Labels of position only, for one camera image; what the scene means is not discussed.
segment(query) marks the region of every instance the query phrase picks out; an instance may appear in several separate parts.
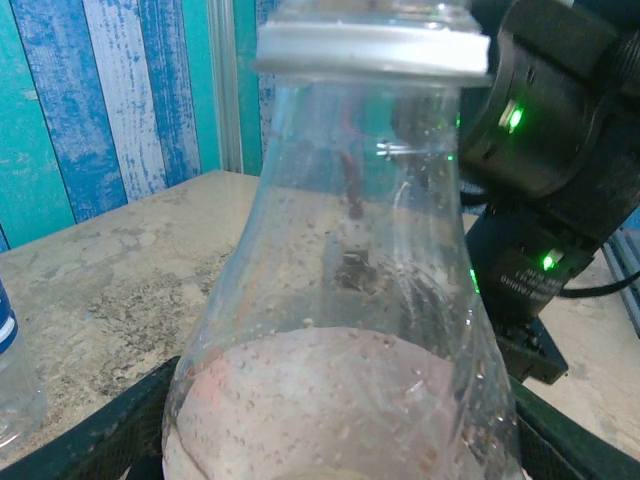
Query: white plank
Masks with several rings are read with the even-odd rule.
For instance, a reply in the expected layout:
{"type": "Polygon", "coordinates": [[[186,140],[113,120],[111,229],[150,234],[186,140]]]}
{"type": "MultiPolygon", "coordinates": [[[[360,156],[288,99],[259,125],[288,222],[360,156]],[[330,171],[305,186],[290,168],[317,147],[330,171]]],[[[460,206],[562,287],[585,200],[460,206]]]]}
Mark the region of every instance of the white plank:
{"type": "Polygon", "coordinates": [[[138,0],[83,0],[129,201],[166,188],[138,0]]]}

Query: beige stone surface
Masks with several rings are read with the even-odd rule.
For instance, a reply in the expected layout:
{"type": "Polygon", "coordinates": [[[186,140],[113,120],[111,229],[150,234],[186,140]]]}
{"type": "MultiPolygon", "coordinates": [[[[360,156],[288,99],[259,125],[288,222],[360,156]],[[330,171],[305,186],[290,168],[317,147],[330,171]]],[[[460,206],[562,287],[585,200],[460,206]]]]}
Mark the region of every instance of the beige stone surface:
{"type": "MultiPolygon", "coordinates": [[[[0,255],[49,400],[42,428],[12,460],[181,352],[239,239],[256,185],[253,177],[204,175],[0,255]]],[[[574,283],[610,281],[598,255],[574,283]]],[[[619,295],[556,299],[541,317],[571,370],[551,387],[527,386],[640,460],[640,340],[619,295]]]]}

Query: water bottle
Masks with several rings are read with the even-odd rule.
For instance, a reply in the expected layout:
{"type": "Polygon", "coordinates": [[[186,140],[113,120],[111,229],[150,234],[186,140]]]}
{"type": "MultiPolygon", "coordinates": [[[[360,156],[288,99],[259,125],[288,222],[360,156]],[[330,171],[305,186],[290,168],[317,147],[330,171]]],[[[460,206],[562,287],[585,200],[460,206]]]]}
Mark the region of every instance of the water bottle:
{"type": "Polygon", "coordinates": [[[282,0],[249,221],[178,364],[167,480],[521,479],[460,216],[465,1],[282,0]]]}
{"type": "Polygon", "coordinates": [[[40,427],[46,410],[44,389],[0,281],[0,458],[40,427]]]}

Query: plastic bottle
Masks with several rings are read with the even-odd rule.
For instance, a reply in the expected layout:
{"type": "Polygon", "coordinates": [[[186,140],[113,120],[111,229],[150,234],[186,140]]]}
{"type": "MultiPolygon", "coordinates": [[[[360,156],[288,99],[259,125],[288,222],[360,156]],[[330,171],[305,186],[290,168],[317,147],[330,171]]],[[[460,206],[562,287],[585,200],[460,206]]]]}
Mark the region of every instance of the plastic bottle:
{"type": "Polygon", "coordinates": [[[520,479],[515,408],[459,211],[464,2],[283,0],[283,74],[241,241],[164,420],[167,480],[520,479]]]}
{"type": "Polygon", "coordinates": [[[46,410],[44,389],[0,281],[0,458],[38,429],[46,410]]]}

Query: black cable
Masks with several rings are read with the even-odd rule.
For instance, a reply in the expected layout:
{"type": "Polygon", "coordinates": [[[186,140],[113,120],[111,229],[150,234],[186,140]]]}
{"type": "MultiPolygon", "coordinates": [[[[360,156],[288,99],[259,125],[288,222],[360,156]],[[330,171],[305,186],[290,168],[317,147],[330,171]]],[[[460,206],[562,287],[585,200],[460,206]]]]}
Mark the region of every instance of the black cable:
{"type": "Polygon", "coordinates": [[[562,298],[589,298],[589,297],[604,297],[605,295],[611,295],[612,293],[619,292],[623,288],[628,287],[633,282],[640,278],[640,272],[636,272],[630,277],[627,277],[618,282],[610,283],[609,285],[603,285],[601,287],[590,288],[563,288],[558,293],[558,297],[562,298]]]}
{"type": "Polygon", "coordinates": [[[460,192],[460,203],[463,207],[479,207],[489,203],[489,195],[486,193],[460,192]]]}

